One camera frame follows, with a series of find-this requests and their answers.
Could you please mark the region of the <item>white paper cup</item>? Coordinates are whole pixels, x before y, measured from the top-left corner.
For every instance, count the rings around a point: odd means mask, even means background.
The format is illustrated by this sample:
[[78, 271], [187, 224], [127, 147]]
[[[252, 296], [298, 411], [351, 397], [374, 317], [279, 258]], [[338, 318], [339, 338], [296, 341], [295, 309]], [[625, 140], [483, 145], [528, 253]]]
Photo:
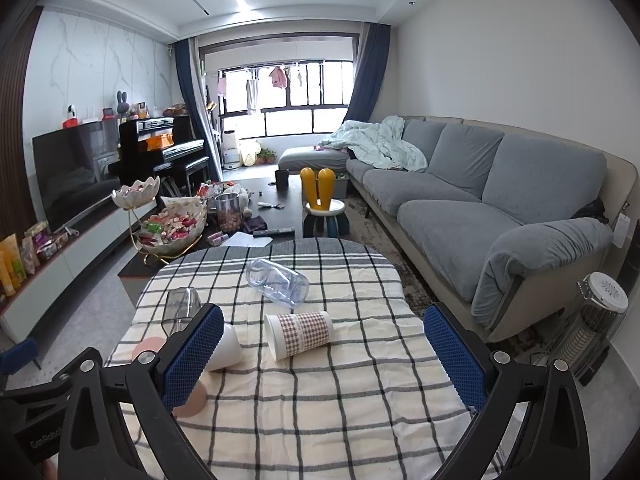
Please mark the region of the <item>white paper cup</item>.
[[242, 360], [242, 348], [238, 335], [231, 324], [224, 324], [224, 332], [212, 355], [210, 356], [205, 370], [214, 372], [224, 368], [235, 366]]

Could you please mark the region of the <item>clear glass cup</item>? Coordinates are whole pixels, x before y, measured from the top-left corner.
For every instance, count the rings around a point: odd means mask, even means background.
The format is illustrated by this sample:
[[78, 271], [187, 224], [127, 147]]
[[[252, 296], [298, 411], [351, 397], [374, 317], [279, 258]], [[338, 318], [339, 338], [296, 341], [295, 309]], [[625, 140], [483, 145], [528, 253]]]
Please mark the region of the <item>clear glass cup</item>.
[[201, 308], [200, 295], [194, 287], [179, 287], [168, 292], [162, 319], [166, 336], [182, 332]]

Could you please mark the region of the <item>brown checkered paper cup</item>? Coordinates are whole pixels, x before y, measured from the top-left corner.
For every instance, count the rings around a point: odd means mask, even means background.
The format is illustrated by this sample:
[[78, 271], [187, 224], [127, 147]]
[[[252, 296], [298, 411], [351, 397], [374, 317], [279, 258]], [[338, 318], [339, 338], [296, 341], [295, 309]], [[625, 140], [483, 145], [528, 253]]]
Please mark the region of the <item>brown checkered paper cup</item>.
[[324, 311], [270, 314], [264, 321], [266, 341], [275, 361], [325, 346], [334, 337], [332, 320]]

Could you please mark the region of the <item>clear plastic cup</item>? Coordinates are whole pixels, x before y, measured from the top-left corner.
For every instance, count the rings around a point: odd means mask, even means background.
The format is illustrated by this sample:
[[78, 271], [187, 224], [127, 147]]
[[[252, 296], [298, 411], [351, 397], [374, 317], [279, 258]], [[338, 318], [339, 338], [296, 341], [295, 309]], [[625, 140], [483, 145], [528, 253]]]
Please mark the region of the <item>clear plastic cup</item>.
[[252, 260], [245, 271], [247, 283], [262, 296], [288, 308], [300, 307], [309, 292], [304, 274], [264, 258]]

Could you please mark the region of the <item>gripper body of left gripper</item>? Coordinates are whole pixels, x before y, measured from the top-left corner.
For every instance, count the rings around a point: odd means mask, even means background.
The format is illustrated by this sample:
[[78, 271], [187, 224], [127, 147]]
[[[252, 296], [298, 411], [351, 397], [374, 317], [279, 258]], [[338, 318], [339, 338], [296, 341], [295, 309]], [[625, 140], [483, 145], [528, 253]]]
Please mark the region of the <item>gripper body of left gripper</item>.
[[70, 375], [1, 390], [1, 478], [47, 479], [60, 452]]

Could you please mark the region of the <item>electric space heater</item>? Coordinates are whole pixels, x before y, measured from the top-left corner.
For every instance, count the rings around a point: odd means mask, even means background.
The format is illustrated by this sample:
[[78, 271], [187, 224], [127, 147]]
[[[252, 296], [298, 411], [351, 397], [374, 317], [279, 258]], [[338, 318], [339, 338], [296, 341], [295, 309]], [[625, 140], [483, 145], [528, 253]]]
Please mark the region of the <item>electric space heater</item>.
[[577, 282], [570, 317], [552, 344], [550, 360], [563, 360], [584, 386], [608, 355], [610, 339], [626, 315], [629, 301], [623, 287], [602, 272]]

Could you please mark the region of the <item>orange snack bag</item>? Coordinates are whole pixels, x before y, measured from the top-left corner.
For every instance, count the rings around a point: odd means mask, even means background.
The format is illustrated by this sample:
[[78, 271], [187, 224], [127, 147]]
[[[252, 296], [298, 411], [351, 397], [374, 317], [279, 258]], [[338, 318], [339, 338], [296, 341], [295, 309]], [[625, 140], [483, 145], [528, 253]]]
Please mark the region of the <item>orange snack bag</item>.
[[18, 249], [17, 237], [15, 234], [7, 236], [0, 244], [2, 259], [14, 292], [21, 289], [26, 281], [26, 272], [22, 263], [20, 250]]

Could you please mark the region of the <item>grey sectional sofa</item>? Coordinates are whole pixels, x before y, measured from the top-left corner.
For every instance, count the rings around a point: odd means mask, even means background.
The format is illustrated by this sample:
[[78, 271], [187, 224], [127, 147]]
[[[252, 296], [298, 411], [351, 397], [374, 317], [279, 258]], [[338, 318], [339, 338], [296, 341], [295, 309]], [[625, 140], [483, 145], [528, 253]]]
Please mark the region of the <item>grey sectional sofa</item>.
[[362, 162], [347, 148], [290, 148], [281, 168], [346, 174], [436, 297], [484, 341], [566, 309], [599, 271], [636, 167], [575, 141], [453, 117], [397, 118], [425, 166]]

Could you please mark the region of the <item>two-tier snack bowl stand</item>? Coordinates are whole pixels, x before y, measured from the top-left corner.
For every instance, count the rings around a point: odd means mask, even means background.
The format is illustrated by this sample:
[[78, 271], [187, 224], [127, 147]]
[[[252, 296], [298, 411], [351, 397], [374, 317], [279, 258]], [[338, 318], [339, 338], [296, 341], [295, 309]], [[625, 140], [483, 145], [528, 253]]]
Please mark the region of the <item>two-tier snack bowl stand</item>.
[[[152, 258], [167, 264], [184, 256], [202, 238], [207, 207], [199, 197], [163, 198], [159, 192], [160, 178], [149, 177], [113, 190], [111, 198], [128, 214], [129, 237], [143, 261]], [[142, 220], [138, 210], [155, 205], [158, 198], [164, 206]]]

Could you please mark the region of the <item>checkered tablecloth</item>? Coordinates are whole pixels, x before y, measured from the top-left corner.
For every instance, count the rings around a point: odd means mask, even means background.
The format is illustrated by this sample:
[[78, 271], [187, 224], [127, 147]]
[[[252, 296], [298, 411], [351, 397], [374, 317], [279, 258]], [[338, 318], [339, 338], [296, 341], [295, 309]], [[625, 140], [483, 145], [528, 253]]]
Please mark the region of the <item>checkered tablecloth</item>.
[[[329, 344], [273, 359], [264, 318], [282, 307], [247, 283], [258, 258], [308, 278], [304, 307], [329, 315]], [[203, 375], [206, 404], [181, 422], [218, 478], [429, 479], [471, 422], [395, 267], [372, 248], [306, 238], [194, 252], [145, 286], [112, 364], [163, 335], [165, 301], [179, 287], [221, 307], [241, 347], [238, 364]]]

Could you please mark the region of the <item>black flat television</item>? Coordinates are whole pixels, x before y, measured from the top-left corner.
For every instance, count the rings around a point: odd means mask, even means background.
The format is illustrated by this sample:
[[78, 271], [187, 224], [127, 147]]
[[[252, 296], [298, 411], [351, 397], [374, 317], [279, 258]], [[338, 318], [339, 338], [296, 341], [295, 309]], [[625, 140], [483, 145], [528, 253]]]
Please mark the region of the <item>black flat television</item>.
[[120, 187], [110, 173], [118, 161], [117, 124], [84, 122], [32, 139], [39, 193], [47, 222], [58, 230], [96, 208]]

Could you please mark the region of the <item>white air purifier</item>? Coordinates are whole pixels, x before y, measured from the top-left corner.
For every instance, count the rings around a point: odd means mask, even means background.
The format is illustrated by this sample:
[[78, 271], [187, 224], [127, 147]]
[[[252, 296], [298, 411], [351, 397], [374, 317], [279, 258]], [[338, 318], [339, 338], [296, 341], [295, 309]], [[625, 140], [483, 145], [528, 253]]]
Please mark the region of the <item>white air purifier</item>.
[[234, 130], [226, 130], [222, 134], [222, 154], [224, 155], [224, 166], [237, 167], [241, 165], [241, 157], [238, 150], [238, 140]]

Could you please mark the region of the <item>potted green plant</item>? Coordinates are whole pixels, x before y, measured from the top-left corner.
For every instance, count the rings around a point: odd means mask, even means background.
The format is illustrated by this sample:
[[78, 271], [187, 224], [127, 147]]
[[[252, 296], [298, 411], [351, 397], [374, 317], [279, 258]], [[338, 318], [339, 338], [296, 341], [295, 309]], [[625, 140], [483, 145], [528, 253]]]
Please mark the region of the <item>potted green plant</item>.
[[276, 161], [277, 154], [269, 148], [262, 148], [256, 157], [256, 162], [259, 165], [273, 165]]

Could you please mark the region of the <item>light green blanket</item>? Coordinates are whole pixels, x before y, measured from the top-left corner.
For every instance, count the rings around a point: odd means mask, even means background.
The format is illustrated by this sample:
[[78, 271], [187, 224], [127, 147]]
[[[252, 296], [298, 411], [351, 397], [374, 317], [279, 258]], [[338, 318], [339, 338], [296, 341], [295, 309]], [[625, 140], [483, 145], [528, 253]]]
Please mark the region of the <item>light green blanket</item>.
[[345, 120], [334, 133], [319, 142], [320, 148], [349, 150], [360, 162], [375, 169], [421, 172], [427, 160], [420, 148], [402, 138], [405, 119], [387, 116], [382, 122]]

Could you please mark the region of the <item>blue window curtain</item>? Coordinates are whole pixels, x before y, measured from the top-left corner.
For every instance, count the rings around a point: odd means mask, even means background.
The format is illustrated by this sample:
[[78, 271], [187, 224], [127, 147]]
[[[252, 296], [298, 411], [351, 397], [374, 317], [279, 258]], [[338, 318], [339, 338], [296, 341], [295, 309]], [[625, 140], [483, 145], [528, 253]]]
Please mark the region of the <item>blue window curtain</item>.
[[371, 118], [385, 77], [390, 38], [390, 25], [367, 23], [366, 34], [357, 56], [352, 97], [344, 122], [367, 122]]

